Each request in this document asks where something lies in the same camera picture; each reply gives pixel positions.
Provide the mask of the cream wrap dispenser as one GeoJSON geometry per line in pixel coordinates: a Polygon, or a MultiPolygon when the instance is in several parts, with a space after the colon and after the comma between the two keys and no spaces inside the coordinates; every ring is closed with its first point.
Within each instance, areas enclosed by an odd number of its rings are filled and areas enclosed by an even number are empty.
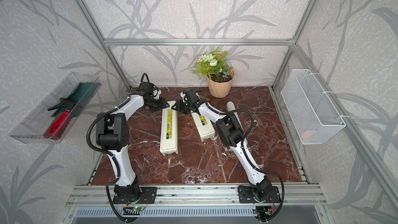
{"type": "Polygon", "coordinates": [[[215,137],[214,127],[207,117],[201,116],[197,113],[192,113],[191,115],[202,142],[204,142],[205,139],[215,137]]]}

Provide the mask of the plastic wrap roll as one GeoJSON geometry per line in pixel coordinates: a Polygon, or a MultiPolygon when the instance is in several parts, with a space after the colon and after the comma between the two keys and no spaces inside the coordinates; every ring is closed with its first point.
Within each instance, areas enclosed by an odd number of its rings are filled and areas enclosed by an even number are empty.
{"type": "MultiPolygon", "coordinates": [[[[236,110],[235,104],[232,101],[227,102],[227,110],[228,110],[228,112],[236,110]]],[[[240,118],[238,116],[238,113],[234,112],[234,115],[236,116],[238,122],[240,122],[240,118]]]]}

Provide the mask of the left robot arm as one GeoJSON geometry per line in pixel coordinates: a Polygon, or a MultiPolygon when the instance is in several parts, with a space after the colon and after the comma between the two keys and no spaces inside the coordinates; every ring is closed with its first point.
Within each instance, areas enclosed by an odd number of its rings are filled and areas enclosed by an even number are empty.
{"type": "Polygon", "coordinates": [[[119,195],[140,197],[141,189],[132,169],[127,145],[130,132],[127,120],[140,108],[147,107],[153,113],[169,104],[161,97],[161,90],[153,83],[140,83],[138,89],[114,109],[99,113],[89,126],[86,140],[90,148],[106,154],[115,174],[114,192],[119,195]]]}

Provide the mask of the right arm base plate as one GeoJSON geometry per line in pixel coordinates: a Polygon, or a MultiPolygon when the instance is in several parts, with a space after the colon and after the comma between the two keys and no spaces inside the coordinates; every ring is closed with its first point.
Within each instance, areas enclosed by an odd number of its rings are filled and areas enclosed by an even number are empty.
{"type": "Polygon", "coordinates": [[[238,196],[240,203],[280,203],[282,201],[279,190],[272,186],[268,193],[261,193],[251,186],[238,186],[238,196]]]}

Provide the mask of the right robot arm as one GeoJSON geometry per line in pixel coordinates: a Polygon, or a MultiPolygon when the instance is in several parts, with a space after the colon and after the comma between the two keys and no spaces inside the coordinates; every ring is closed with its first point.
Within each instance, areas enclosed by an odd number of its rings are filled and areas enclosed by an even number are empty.
{"type": "Polygon", "coordinates": [[[178,100],[172,109],[186,115],[196,113],[207,117],[216,125],[222,143],[235,153],[242,164],[252,187],[254,198],[258,202],[264,202],[272,184],[265,173],[260,170],[248,149],[247,136],[254,125],[252,114],[247,110],[240,109],[221,112],[212,107],[206,99],[200,98],[193,88],[186,89],[180,95],[182,99],[178,100]],[[247,113],[251,118],[251,124],[247,131],[243,130],[237,112],[247,113]]]}

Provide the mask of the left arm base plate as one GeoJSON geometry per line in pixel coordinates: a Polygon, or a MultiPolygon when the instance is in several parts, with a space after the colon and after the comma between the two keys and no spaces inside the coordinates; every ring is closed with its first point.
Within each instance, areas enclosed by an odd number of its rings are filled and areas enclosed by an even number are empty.
{"type": "Polygon", "coordinates": [[[154,204],[156,196],[157,196],[157,187],[141,187],[140,190],[136,193],[116,192],[113,198],[113,204],[127,204],[127,203],[154,204]]]}

